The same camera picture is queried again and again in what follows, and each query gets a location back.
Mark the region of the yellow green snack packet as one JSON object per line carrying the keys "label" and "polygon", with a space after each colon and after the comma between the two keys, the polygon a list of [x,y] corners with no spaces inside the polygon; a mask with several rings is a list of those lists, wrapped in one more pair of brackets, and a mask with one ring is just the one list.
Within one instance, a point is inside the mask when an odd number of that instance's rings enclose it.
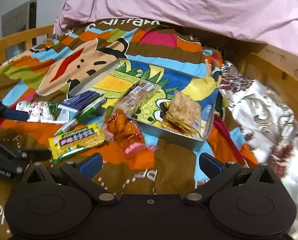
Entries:
{"label": "yellow green snack packet", "polygon": [[106,136],[98,123],[83,126],[48,139],[54,164],[88,149],[100,147],[105,142]]}

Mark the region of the green sausage stick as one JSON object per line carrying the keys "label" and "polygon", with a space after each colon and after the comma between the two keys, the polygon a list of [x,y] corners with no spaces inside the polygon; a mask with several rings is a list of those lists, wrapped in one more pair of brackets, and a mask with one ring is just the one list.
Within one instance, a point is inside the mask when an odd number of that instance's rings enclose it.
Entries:
{"label": "green sausage stick", "polygon": [[106,96],[100,96],[95,101],[88,104],[87,107],[78,112],[73,119],[64,124],[54,135],[58,136],[66,132],[72,131],[77,125],[81,124],[84,119],[97,111],[103,104],[107,102]]}

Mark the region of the white green pickle pouch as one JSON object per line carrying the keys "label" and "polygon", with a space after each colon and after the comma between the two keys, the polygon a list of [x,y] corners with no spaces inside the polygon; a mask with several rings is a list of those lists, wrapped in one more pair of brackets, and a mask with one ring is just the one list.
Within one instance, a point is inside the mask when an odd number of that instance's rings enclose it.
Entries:
{"label": "white green pickle pouch", "polygon": [[27,122],[65,124],[69,121],[70,113],[65,109],[58,108],[59,104],[60,102],[20,101],[15,109],[29,114]]}

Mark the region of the orange red chicken feet pack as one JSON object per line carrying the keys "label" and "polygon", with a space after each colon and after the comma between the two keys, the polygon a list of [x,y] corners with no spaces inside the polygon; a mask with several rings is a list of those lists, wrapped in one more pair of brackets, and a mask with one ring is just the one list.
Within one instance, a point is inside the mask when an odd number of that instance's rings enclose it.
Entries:
{"label": "orange red chicken feet pack", "polygon": [[147,146],[145,138],[137,124],[130,120],[125,111],[114,109],[106,120],[106,130],[113,135],[114,141],[127,157],[134,157],[142,150],[156,151],[157,146]]}

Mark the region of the clear bag rice crisp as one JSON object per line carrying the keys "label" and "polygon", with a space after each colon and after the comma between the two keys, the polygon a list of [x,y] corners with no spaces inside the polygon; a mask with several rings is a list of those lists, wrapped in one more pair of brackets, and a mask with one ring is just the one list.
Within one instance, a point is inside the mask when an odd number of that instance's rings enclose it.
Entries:
{"label": "clear bag rice crisp", "polygon": [[201,139],[201,112],[199,103],[176,90],[164,116],[163,125],[188,137]]}

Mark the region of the blue small box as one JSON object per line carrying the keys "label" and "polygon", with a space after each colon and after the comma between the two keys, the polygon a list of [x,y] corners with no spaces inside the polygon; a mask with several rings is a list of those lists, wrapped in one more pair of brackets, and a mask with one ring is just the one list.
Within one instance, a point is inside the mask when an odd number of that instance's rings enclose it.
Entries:
{"label": "blue small box", "polygon": [[77,113],[78,111],[86,107],[89,103],[93,102],[100,96],[103,96],[103,94],[103,92],[87,90],[86,92],[64,100],[57,106],[57,108]]}

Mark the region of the clear brown snack bar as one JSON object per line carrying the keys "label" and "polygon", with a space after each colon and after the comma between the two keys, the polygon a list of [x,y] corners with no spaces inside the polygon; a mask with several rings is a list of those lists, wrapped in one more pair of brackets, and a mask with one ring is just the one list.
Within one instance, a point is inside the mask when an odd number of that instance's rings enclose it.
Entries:
{"label": "clear brown snack bar", "polygon": [[160,89],[160,85],[141,79],[115,103],[114,112],[131,117]]}

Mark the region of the golden snack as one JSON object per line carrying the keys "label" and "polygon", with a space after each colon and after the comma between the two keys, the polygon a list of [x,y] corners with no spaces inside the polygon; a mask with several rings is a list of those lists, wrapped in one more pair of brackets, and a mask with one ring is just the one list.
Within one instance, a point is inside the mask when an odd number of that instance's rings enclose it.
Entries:
{"label": "golden snack", "polygon": [[191,138],[201,139],[201,106],[197,103],[164,102],[167,111],[162,128]]}

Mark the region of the floral white quilt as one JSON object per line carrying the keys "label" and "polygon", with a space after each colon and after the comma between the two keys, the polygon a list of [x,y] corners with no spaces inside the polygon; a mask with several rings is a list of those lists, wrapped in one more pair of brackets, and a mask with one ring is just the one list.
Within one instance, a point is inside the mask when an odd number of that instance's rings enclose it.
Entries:
{"label": "floral white quilt", "polygon": [[290,236],[298,239],[298,122],[292,108],[260,81],[229,61],[221,68],[221,91],[258,162],[270,164],[296,204]]}

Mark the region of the metal tray with dinosaur picture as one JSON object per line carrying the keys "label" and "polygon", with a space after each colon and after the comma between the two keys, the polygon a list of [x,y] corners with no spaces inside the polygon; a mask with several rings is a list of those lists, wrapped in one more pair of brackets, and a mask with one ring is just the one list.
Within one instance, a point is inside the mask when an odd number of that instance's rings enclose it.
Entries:
{"label": "metal tray with dinosaur picture", "polygon": [[[216,81],[184,71],[152,64],[118,59],[90,75],[68,96],[88,90],[107,98],[102,111],[113,118],[120,109],[137,122],[142,132],[171,143],[199,150],[212,129],[217,97]],[[189,131],[168,124],[165,113],[173,100],[194,100],[201,107],[201,117],[193,121]]]}

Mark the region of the colourful cartoon blanket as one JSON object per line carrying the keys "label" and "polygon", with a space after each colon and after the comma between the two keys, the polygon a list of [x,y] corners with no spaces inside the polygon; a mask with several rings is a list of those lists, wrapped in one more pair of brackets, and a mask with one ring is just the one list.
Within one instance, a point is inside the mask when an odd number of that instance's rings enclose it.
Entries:
{"label": "colourful cartoon blanket", "polygon": [[[164,103],[175,90],[202,105],[216,103],[222,114],[223,96],[217,77],[206,74],[206,63],[218,66],[227,38],[203,30],[145,19],[104,20],[74,28],[11,59],[0,67],[0,100],[15,107],[20,101],[63,101],[67,94],[108,64],[118,61],[112,74],[96,88],[112,105],[139,80],[160,89],[134,114],[144,123],[160,127]],[[145,134],[155,151],[126,156],[117,142],[107,142],[73,156],[81,161],[98,152],[103,158],[93,181],[109,192],[122,194],[185,194],[207,178],[199,169],[199,151]]]}

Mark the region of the pink hanging sheet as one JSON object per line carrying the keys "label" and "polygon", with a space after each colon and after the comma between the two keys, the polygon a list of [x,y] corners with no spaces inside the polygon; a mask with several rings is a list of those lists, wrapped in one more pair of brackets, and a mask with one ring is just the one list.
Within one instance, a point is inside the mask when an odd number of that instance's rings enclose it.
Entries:
{"label": "pink hanging sheet", "polygon": [[107,18],[158,20],[298,56],[298,0],[64,0],[53,31]]}

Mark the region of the grey wall cabinet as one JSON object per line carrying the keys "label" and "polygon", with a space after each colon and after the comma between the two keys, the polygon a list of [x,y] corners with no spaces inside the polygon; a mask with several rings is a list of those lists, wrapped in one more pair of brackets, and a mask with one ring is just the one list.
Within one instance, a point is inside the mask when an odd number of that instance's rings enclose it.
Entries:
{"label": "grey wall cabinet", "polygon": [[37,0],[30,0],[1,16],[2,37],[36,28]]}

